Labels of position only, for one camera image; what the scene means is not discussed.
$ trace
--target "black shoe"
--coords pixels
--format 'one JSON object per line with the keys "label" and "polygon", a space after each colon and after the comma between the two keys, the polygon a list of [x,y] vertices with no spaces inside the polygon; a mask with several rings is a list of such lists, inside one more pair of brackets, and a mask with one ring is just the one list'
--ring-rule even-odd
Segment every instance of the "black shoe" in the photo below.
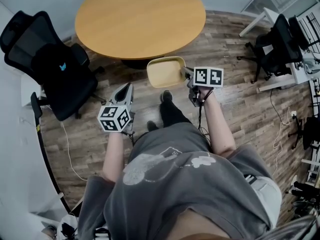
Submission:
{"label": "black shoe", "polygon": [[152,132],[154,130],[158,130],[159,128],[156,126],[155,122],[153,121],[148,121],[146,123],[146,128],[148,129],[149,132]]}
{"label": "black shoe", "polygon": [[170,101],[170,102],[172,102],[172,100],[173,100],[173,96],[172,96],[171,91],[165,90],[163,93],[161,93],[160,101],[161,101],[162,103],[163,103],[164,101]]}

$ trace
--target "oval wooden table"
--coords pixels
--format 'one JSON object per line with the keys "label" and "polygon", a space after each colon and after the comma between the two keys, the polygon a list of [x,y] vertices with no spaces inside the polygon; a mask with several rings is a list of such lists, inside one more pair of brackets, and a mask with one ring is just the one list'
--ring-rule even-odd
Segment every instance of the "oval wooden table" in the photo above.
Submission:
{"label": "oval wooden table", "polygon": [[205,21],[201,0],[85,0],[75,18],[75,31],[98,54],[145,60],[186,46]]}

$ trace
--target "forearm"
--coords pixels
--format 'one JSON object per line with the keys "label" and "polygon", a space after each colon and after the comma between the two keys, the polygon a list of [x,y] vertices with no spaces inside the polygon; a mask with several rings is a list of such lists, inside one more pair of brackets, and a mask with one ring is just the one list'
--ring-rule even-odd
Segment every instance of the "forearm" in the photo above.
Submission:
{"label": "forearm", "polygon": [[124,140],[120,132],[109,134],[102,168],[102,177],[116,182],[124,169]]}
{"label": "forearm", "polygon": [[226,158],[236,149],[236,143],[214,93],[204,102],[204,111],[212,151]]}

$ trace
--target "wooden floor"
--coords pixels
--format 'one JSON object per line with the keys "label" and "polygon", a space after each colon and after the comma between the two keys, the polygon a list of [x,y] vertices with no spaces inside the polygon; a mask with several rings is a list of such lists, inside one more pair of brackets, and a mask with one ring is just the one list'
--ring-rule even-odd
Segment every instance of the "wooden floor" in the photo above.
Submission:
{"label": "wooden floor", "polygon": [[[263,73],[260,80],[251,84],[256,65],[253,62],[238,61],[238,55],[251,55],[245,48],[245,43],[254,43],[255,37],[266,33],[270,27],[264,25],[255,27],[247,36],[240,38],[239,33],[253,19],[243,15],[207,12],[206,24],[201,34],[188,46],[173,53],[182,56],[187,66],[212,66],[224,69],[224,87],[216,89],[215,95],[221,103],[224,117],[231,128],[237,146],[252,144],[273,172],[276,169],[276,156],[280,147],[273,148],[273,142],[279,133],[280,120],[270,102],[270,91],[259,92],[258,87],[265,84]],[[69,44],[78,42],[73,37]],[[161,125],[158,106],[159,96],[163,89],[155,89],[148,82],[145,70],[134,70],[124,66],[121,61],[102,57],[86,49],[91,60],[90,68],[98,66],[105,68],[105,73],[97,76],[99,84],[96,94],[107,99],[119,85],[132,82],[134,85],[134,102],[132,111],[136,113],[134,130],[137,138],[146,131],[149,120]],[[185,84],[169,88],[174,95],[174,103],[195,124],[198,124],[198,109],[188,100],[188,89]],[[273,90],[272,102],[279,112],[282,121],[287,121],[287,109],[297,111],[299,118],[312,114],[309,84],[304,83],[285,90]],[[64,126],[69,138],[70,156],[73,168],[82,177],[99,175],[102,169],[108,136],[104,135],[97,121],[101,104],[90,98],[82,107],[80,120],[69,118]],[[64,193],[66,202],[72,208],[83,196],[86,182],[79,179],[73,172],[67,151],[67,139],[61,123],[56,120],[49,109],[43,111],[41,130],[45,150],[55,176]],[[280,221],[287,221],[292,216],[291,202],[294,198],[284,194],[288,189],[293,175],[305,180],[306,166],[302,158],[310,157],[310,150],[303,150],[300,142],[295,150],[291,149],[295,137],[288,138],[289,132],[295,132],[294,122],[283,126],[279,140],[283,151],[278,156],[278,169],[274,175],[283,193],[283,204]],[[132,145],[125,137],[125,156],[130,154]]]}

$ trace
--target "yellow tray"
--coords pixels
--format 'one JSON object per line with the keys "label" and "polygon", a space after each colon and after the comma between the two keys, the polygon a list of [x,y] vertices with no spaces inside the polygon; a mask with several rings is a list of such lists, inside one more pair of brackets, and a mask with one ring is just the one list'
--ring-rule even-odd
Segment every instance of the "yellow tray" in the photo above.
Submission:
{"label": "yellow tray", "polygon": [[178,56],[156,58],[148,63],[146,72],[150,84],[154,88],[164,88],[183,83],[186,80],[181,73],[181,68],[185,66],[185,60]]}

